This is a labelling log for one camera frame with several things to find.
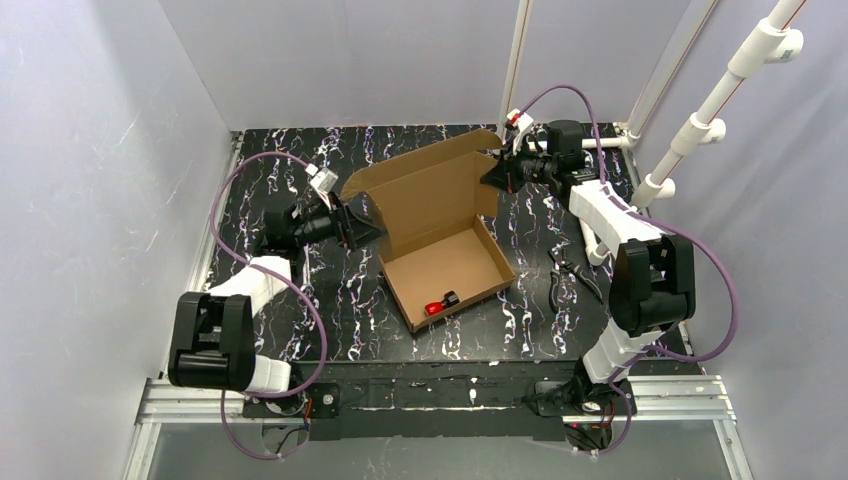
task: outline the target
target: black tabletop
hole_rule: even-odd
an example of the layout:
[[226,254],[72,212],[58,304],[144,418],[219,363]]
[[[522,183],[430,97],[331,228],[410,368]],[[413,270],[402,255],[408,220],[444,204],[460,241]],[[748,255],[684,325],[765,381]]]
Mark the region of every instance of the black tabletop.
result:
[[[258,152],[284,150],[339,176],[336,190],[357,169],[487,125],[427,125],[249,130],[240,159]],[[612,126],[602,125],[612,136]],[[632,185],[620,151],[607,149],[609,178],[619,195]],[[595,161],[594,154],[587,155]],[[262,226],[262,213],[283,211],[303,197],[305,174],[297,165],[261,160],[245,169],[230,191],[221,221],[224,240],[249,252]],[[354,204],[361,211],[363,205]],[[528,185],[501,195],[498,217],[486,220],[518,277],[514,285],[446,320],[411,334],[380,275],[376,251],[369,246],[348,252],[332,241],[309,247],[309,281],[327,328],[328,358],[335,361],[575,360],[595,343],[607,324],[607,312],[574,278],[559,295],[560,313],[548,306],[551,260],[546,251],[561,246],[568,259],[587,267],[576,218],[542,187]],[[241,265],[216,251],[208,285],[219,284]],[[594,270],[606,294],[609,261]],[[278,295],[255,319],[258,353],[286,360],[317,360],[318,330],[292,292]],[[678,332],[660,342],[684,353]]]

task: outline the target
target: cardboard box lid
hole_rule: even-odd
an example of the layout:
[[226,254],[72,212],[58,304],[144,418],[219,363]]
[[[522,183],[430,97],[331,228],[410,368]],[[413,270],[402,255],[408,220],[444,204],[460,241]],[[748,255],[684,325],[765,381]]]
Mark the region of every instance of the cardboard box lid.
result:
[[479,150],[500,148],[493,132],[478,129],[356,171],[341,198],[365,192],[369,212],[388,231],[380,253],[388,261],[440,240],[475,215],[497,215],[497,189],[480,183],[496,160]]

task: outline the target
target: metal frame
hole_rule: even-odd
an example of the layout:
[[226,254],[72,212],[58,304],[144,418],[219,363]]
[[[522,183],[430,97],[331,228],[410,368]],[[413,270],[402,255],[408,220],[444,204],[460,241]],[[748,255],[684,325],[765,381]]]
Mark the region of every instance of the metal frame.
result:
[[[224,169],[224,174],[221,176],[221,183],[218,185],[218,189],[224,186],[224,182],[227,177],[235,170],[236,165],[238,164],[238,157],[241,155],[241,147],[244,145],[244,132],[238,132],[238,134],[233,135],[233,154],[230,156],[230,161]],[[227,190],[224,192],[224,200],[220,202],[218,205],[218,211],[215,212],[215,218],[221,218],[221,214],[224,212],[224,209],[227,208],[226,199],[230,195],[230,188],[227,187]],[[209,232],[209,223],[206,223],[206,226],[203,229],[203,239],[200,243],[200,248],[197,250],[197,262],[194,264],[194,268],[191,271],[191,274],[188,279],[188,285],[186,288],[188,290],[198,291],[203,288],[203,284],[206,283],[206,277],[209,273],[209,265],[212,264],[212,256],[215,254],[215,239],[212,238],[212,235]]]
[[[718,375],[631,376],[638,414],[633,421],[713,421],[727,468],[734,480],[750,479],[745,454],[736,433],[736,414]],[[300,424],[299,418],[254,419],[241,416],[244,396],[227,392],[226,413],[230,423],[264,425]],[[220,423],[221,392],[175,387],[167,380],[151,380],[139,409],[130,461],[124,478],[147,478],[163,424]],[[599,416],[564,416],[563,423],[595,423]],[[619,415],[616,421],[624,421]]]
[[530,11],[533,8],[533,0],[521,0],[518,2],[518,13],[515,16],[515,29],[512,34],[512,47],[509,52],[509,63],[507,63],[506,82],[504,93],[501,98],[501,109],[498,111],[497,134],[503,138],[504,124],[507,112],[512,107],[512,97],[515,94],[515,83],[518,80],[518,71],[521,67],[521,55],[524,53],[524,41],[527,38],[527,27],[530,23]]

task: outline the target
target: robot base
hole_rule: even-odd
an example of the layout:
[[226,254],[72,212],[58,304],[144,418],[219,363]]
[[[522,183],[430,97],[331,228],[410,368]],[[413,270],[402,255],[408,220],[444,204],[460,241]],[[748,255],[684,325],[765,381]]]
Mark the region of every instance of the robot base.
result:
[[[566,397],[569,382],[553,382],[544,381],[536,382],[533,387],[533,396],[539,398],[535,402],[535,410],[542,417],[562,417],[574,415],[600,415],[601,411],[590,412],[583,408],[585,403],[593,402],[597,404],[601,410],[605,405],[612,403],[615,405],[615,411],[623,414],[626,411],[624,406],[625,399],[613,392],[608,385],[594,384],[593,391],[588,392],[582,403],[573,403],[567,401]],[[636,413],[636,401],[633,397],[633,387],[626,379],[619,382],[618,388],[622,389],[625,394],[630,395],[627,400],[630,402],[630,408],[633,414]]]
[[566,430],[566,440],[578,450],[603,450],[612,442],[612,425],[581,423],[566,425]]

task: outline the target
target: open cardboard box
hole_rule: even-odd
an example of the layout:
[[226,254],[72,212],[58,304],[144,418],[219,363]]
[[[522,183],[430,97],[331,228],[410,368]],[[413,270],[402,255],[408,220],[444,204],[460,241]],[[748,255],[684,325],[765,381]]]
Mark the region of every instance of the open cardboard box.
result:
[[[496,162],[479,150],[500,147],[491,131],[474,130],[359,170],[342,188],[343,200],[365,192],[371,218],[388,233],[380,264],[412,332],[515,279],[480,218],[497,215],[498,190],[480,183]],[[459,303],[427,315],[424,306],[448,291]]]

